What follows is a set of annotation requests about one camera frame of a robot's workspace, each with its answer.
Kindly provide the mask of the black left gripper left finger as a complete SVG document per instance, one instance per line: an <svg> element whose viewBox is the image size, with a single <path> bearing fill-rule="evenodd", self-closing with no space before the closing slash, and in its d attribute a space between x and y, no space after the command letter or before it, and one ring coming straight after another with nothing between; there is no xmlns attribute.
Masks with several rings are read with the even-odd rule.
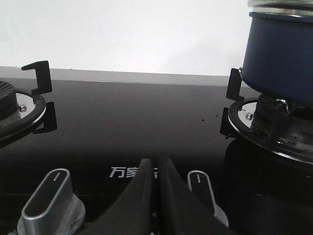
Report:
<svg viewBox="0 0 313 235"><path fill-rule="evenodd" d="M153 165L143 159L118 199L82 235L148 235L153 188Z"/></svg>

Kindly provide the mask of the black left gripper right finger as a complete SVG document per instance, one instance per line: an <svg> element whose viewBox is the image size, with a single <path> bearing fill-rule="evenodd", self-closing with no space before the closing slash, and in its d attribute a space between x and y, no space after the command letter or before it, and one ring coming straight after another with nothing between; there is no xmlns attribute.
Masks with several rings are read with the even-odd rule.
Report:
<svg viewBox="0 0 313 235"><path fill-rule="evenodd" d="M189 190L173 162L158 162L163 231L166 235L234 235Z"/></svg>

